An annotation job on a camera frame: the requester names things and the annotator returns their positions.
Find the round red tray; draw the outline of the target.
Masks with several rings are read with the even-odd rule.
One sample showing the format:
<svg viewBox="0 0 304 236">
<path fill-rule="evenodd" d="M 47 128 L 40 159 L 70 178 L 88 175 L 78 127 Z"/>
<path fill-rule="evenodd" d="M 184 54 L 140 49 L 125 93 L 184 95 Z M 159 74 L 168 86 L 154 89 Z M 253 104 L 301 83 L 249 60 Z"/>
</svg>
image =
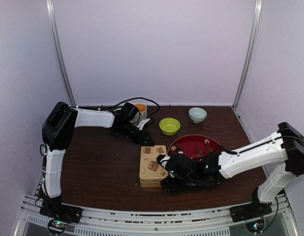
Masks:
<svg viewBox="0 0 304 236">
<path fill-rule="evenodd" d="M 206 155 L 202 162 L 198 162 L 192 159 L 192 155 L 196 153 L 195 145 L 203 145 L 205 139 L 208 139 L 210 141 L 209 144 L 212 148 L 212 153 Z M 175 151 L 171 151 L 170 148 L 172 146 L 176 146 L 176 144 L 180 145 L 181 150 L 176 149 Z M 195 161 L 197 179 L 204 179 L 205 177 L 208 178 L 209 176 L 213 176 L 216 178 L 216 184 L 220 184 L 221 182 L 225 181 L 225 178 L 219 172 L 221 170 L 221 165 L 218 163 L 219 157 L 221 154 L 226 154 L 228 152 L 229 150 L 227 150 L 224 146 L 222 146 L 214 139 L 203 135 L 186 135 L 173 141 L 168 149 L 167 155 L 171 156 L 173 154 L 184 154 L 185 156 Z"/>
</svg>

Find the metal serving tongs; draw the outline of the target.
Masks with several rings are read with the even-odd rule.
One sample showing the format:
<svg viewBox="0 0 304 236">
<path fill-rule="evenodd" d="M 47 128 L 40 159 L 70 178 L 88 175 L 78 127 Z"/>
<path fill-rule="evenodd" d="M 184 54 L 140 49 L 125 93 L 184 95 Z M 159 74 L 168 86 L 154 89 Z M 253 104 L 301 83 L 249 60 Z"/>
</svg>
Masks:
<svg viewBox="0 0 304 236">
<path fill-rule="evenodd" d="M 212 148 L 209 143 L 204 143 L 203 145 L 196 144 L 195 151 L 196 153 L 192 155 L 192 159 L 202 162 L 206 155 L 212 153 Z"/>
</svg>

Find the beige tin box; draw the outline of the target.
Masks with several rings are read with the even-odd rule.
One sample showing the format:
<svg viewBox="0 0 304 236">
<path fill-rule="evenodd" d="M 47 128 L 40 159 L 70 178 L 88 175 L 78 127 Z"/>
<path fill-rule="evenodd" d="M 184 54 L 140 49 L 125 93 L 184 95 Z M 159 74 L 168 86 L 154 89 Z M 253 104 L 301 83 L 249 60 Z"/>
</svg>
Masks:
<svg viewBox="0 0 304 236">
<path fill-rule="evenodd" d="M 140 186 L 143 188 L 161 188 L 161 181 L 143 181 L 140 180 Z"/>
</svg>

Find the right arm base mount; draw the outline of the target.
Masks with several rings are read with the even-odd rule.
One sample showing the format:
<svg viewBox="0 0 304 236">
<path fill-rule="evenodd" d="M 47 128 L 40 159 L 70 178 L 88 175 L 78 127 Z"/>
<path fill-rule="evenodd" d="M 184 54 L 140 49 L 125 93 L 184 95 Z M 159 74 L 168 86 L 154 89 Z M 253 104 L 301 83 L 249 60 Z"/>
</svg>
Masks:
<svg viewBox="0 0 304 236">
<path fill-rule="evenodd" d="M 232 221 L 244 222 L 245 228 L 252 234 L 260 234 L 266 229 L 265 215 L 272 213 L 272 208 L 269 205 L 253 206 L 246 204 L 234 206 L 230 208 Z"/>
</svg>

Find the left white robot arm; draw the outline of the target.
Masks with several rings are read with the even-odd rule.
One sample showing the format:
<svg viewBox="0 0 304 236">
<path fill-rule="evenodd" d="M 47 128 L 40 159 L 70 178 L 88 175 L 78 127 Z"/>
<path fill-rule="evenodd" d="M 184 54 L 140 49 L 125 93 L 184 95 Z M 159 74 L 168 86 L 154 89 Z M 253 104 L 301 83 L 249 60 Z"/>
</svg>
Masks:
<svg viewBox="0 0 304 236">
<path fill-rule="evenodd" d="M 154 121 L 150 115 L 141 115 L 139 109 L 127 101 L 121 108 L 97 110 L 58 102 L 42 126 L 42 199 L 46 210 L 54 218 L 65 214 L 61 204 L 62 162 L 75 128 L 111 128 L 136 144 L 152 147 L 154 141 L 146 128 Z"/>
</svg>

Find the bear print tin lid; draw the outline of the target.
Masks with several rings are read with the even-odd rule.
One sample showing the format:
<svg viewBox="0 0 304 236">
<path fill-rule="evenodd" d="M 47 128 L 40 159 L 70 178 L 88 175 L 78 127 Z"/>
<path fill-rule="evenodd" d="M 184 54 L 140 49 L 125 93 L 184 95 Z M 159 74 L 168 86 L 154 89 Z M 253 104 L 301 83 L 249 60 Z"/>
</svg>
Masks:
<svg viewBox="0 0 304 236">
<path fill-rule="evenodd" d="M 167 153 L 164 145 L 141 147 L 139 179 L 144 182 L 161 181 L 168 176 L 168 172 L 157 162 L 156 158 Z"/>
</svg>

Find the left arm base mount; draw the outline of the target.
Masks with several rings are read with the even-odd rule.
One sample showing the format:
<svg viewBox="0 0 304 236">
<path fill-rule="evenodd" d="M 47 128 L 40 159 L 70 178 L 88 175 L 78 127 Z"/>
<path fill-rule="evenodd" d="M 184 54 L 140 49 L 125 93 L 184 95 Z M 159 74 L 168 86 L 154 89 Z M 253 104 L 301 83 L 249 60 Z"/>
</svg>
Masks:
<svg viewBox="0 0 304 236">
<path fill-rule="evenodd" d="M 51 234 L 59 235 L 66 231 L 69 224 L 80 222 L 82 211 L 80 207 L 62 205 L 62 212 L 41 207 L 39 213 L 51 218 L 47 229 Z"/>
</svg>

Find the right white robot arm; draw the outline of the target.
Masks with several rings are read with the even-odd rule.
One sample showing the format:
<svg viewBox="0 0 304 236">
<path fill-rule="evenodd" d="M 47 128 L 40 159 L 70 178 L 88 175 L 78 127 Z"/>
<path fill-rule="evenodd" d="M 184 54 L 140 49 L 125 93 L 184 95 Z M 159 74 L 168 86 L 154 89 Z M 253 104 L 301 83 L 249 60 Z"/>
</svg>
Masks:
<svg viewBox="0 0 304 236">
<path fill-rule="evenodd" d="M 211 187 L 242 172 L 277 162 L 276 169 L 257 188 L 257 198 L 247 205 L 247 213 L 257 217 L 294 177 L 304 175 L 304 136 L 282 122 L 270 136 L 235 150 L 219 146 L 194 159 L 181 153 L 160 154 L 156 161 L 168 172 L 161 186 L 169 193 L 182 187 Z"/>
</svg>

